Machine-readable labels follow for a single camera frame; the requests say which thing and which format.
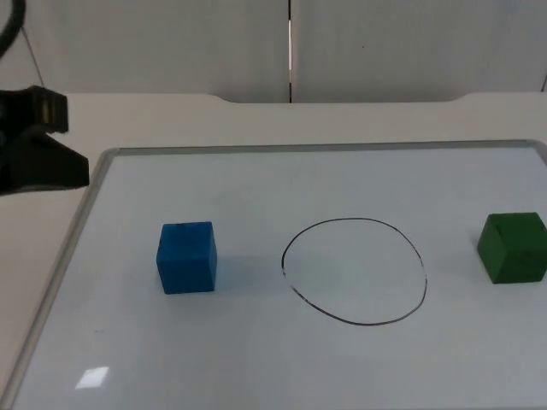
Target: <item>black cable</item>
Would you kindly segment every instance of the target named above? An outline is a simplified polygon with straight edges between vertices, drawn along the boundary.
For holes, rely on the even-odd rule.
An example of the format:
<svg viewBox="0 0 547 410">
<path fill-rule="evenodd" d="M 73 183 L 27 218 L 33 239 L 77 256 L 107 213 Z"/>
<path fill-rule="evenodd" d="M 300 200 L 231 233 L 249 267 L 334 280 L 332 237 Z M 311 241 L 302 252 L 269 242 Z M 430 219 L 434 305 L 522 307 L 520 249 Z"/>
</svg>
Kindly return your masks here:
<svg viewBox="0 0 547 410">
<path fill-rule="evenodd" d="M 11 4 L 11 15 L 0 33 L 0 58 L 9 50 L 25 23 L 26 0 L 11 0 Z"/>
</svg>

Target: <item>whiteboard frame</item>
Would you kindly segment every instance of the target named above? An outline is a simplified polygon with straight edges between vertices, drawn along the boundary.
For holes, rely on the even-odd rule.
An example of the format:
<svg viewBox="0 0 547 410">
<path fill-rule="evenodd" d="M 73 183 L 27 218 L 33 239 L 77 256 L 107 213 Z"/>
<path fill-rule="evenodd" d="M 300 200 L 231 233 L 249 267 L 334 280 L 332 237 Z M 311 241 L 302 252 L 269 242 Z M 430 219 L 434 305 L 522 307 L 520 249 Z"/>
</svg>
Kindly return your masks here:
<svg viewBox="0 0 547 410">
<path fill-rule="evenodd" d="M 347 143 L 321 145 L 257 145 L 257 146 L 215 146 L 215 147 L 162 147 L 162 148 L 114 148 L 104 151 L 91 176 L 91 183 L 85 190 L 78 209 L 71 221 L 68 233 L 57 254 L 50 272 L 50 280 L 44 291 L 38 311 L 15 362 L 6 389 L 0 396 L 0 409 L 10 409 L 25 377 L 34 349 L 48 319 L 51 307 L 61 287 L 68 264 L 84 230 L 103 181 L 114 158 L 119 156 L 141 155 L 200 155 L 200 154 L 240 154 L 273 152 L 325 152 L 325 151 L 371 151 L 400 149 L 480 149 L 480 148 L 533 148 L 547 166 L 547 145 L 538 140 L 492 140 L 492 141 L 450 141 L 433 143 Z"/>
</svg>

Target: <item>black marker line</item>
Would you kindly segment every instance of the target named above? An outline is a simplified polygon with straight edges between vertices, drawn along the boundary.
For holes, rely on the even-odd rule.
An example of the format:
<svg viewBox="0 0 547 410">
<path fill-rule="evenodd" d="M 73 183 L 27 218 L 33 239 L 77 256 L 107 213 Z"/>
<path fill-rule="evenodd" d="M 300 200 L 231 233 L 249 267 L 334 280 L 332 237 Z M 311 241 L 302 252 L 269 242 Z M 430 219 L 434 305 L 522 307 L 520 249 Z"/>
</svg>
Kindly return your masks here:
<svg viewBox="0 0 547 410">
<path fill-rule="evenodd" d="M 375 220 L 373 218 L 335 218 L 335 219 L 332 219 L 332 220 L 323 220 L 321 222 L 317 222 L 316 224 L 313 224 L 311 226 L 308 226 L 306 229 L 300 231 L 293 239 L 291 239 L 291 241 L 289 242 L 289 244 L 286 246 L 285 250 L 283 251 L 283 255 L 281 256 L 281 272 L 283 273 L 283 277 L 287 280 L 288 277 L 287 277 L 287 274 L 285 272 L 285 256 L 287 254 L 287 251 L 289 250 L 289 248 L 292 246 L 292 244 L 298 239 L 298 237 L 300 237 L 303 233 L 305 233 L 306 231 L 309 231 L 310 229 L 312 228 L 315 228 L 316 226 L 319 226 L 319 225 L 323 225 L 323 224 L 327 224 L 329 222 L 337 222 L 337 221 L 340 221 L 340 220 L 367 220 L 367 221 L 370 221 L 370 222 L 377 222 L 381 225 L 384 225 L 384 226 L 388 226 L 390 227 L 393 231 L 395 231 L 396 233 L 398 233 L 399 235 L 401 235 L 405 241 L 407 241 L 407 243 L 412 247 L 412 249 L 414 250 L 414 252 L 416 253 L 416 255 L 418 256 L 418 259 L 420 260 L 420 265 L 421 265 L 421 268 L 423 269 L 424 271 L 424 292 L 421 296 L 421 299 L 420 299 L 420 302 L 418 303 L 418 305 L 413 308 L 412 310 L 410 310 L 409 312 L 405 313 L 403 316 L 400 316 L 398 318 L 395 318 L 395 319 L 390 319 L 390 320 L 384 320 L 384 321 L 381 321 L 381 322 L 355 322 L 353 320 L 347 320 L 347 319 L 344 319 L 344 318 L 341 318 L 340 316 L 337 316 L 336 314 L 334 313 L 330 313 L 328 312 L 327 310 L 317 306 L 316 304 L 314 304 L 313 302 L 309 301 L 306 296 L 304 296 L 302 293 L 300 293 L 300 291 L 298 291 L 297 288 L 295 288 L 292 284 L 290 284 L 291 286 L 291 289 L 294 291 L 294 293 L 296 293 L 298 295 L 298 297 L 300 297 L 303 301 L 305 301 L 306 303 L 308 303 L 312 308 L 314 308 L 315 310 L 317 310 L 318 312 L 321 312 L 323 314 L 325 314 L 326 316 L 332 318 L 332 319 L 335 319 L 335 320 L 338 320 L 340 322 L 343 322 L 343 323 L 346 323 L 348 325 L 355 325 L 355 326 L 382 326 L 382 325 L 389 325 L 391 323 L 396 323 L 398 321 L 401 321 L 403 319 L 406 319 L 408 318 L 412 313 L 414 313 L 416 310 L 418 310 L 421 305 L 423 304 L 423 302 L 426 300 L 426 293 L 427 293 L 427 274 L 426 274 L 426 268 L 424 267 L 424 261 L 421 259 L 421 255 L 420 255 L 420 252 L 418 252 L 418 249 L 414 246 L 414 244 L 410 241 L 410 239 L 407 238 L 407 236 L 402 233 L 401 231 L 399 231 L 395 226 L 393 225 L 390 225 L 388 224 L 387 222 L 384 222 L 383 220 Z"/>
</svg>

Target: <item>white wall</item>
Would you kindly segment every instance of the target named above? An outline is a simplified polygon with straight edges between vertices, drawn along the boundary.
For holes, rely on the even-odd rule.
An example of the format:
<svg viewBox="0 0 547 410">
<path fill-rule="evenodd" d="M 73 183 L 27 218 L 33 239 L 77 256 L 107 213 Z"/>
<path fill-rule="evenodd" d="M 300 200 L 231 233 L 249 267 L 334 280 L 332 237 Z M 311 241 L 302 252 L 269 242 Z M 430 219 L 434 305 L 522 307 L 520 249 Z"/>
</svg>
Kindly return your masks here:
<svg viewBox="0 0 547 410">
<path fill-rule="evenodd" d="M 0 27 L 4 27 L 10 12 L 11 0 L 0 0 Z M 25 40 L 19 36 L 0 59 L 0 90 L 16 90 L 32 84 L 38 84 L 38 75 Z"/>
<path fill-rule="evenodd" d="M 288 102 L 286 0 L 27 1 L 49 87 Z"/>
<path fill-rule="evenodd" d="M 292 0 L 294 102 L 540 91 L 545 0 Z"/>
</svg>

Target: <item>whiteboard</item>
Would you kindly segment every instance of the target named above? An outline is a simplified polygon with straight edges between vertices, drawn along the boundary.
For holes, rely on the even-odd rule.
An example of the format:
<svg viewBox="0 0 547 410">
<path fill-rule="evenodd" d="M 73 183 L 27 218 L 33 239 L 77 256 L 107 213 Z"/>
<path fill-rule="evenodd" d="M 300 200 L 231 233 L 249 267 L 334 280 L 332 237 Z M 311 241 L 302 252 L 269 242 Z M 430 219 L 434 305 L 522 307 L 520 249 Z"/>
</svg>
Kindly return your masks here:
<svg viewBox="0 0 547 410">
<path fill-rule="evenodd" d="M 456 147 L 111 154 L 15 409 L 546 407 L 547 286 L 494 285 L 475 251 L 489 213 L 547 218 L 545 164 L 527 143 Z M 292 238 L 350 217 L 408 242 L 318 225 L 284 277 Z M 196 220 L 213 222 L 217 289 L 166 296 L 162 224 Z M 291 289 L 380 320 L 424 277 L 389 325 Z"/>
</svg>

